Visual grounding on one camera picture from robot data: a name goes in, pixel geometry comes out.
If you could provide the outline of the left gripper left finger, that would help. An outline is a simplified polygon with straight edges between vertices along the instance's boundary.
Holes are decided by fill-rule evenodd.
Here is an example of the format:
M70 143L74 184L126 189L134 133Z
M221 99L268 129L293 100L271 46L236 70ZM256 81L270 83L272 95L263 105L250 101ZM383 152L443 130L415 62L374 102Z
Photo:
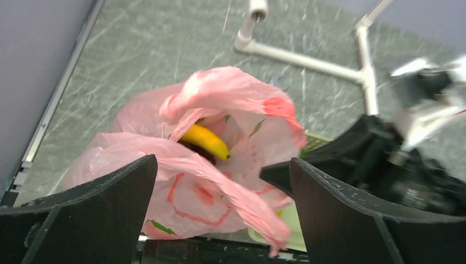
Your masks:
M1 208L1 263L131 263L157 175L154 155L54 195Z

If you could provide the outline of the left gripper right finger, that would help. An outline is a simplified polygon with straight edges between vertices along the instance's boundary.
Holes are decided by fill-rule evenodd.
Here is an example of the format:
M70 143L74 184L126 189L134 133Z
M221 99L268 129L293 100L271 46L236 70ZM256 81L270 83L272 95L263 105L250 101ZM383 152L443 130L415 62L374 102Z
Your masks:
M465 263L465 218L382 200L300 158L289 166L311 263Z

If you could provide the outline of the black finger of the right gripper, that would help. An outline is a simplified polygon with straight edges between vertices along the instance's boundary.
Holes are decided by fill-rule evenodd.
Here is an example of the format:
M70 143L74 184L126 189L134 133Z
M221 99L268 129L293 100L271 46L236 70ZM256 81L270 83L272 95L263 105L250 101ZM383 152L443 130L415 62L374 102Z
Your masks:
M291 186L289 165L290 162L280 162L262 167L259 178L294 199L295 196Z

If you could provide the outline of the pink plastic bag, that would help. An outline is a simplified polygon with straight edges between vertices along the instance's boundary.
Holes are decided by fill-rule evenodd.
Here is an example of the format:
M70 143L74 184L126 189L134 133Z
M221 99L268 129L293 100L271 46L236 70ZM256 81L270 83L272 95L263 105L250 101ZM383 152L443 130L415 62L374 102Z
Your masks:
M180 141L194 124L219 136L230 158ZM252 228L285 249L288 226L276 212L292 199L259 178L262 167L298 157L307 141L287 93L236 67L192 74L186 81L135 96L63 175L65 189L153 154L156 183L142 233L185 239Z

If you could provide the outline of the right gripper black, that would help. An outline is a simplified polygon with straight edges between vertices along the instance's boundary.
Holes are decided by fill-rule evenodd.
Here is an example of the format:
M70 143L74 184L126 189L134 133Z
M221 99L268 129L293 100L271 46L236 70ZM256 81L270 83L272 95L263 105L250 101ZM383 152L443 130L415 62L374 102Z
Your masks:
M383 200L422 211L465 216L465 182L417 148L395 162L403 139L390 123L361 115L342 135L302 158L329 176Z

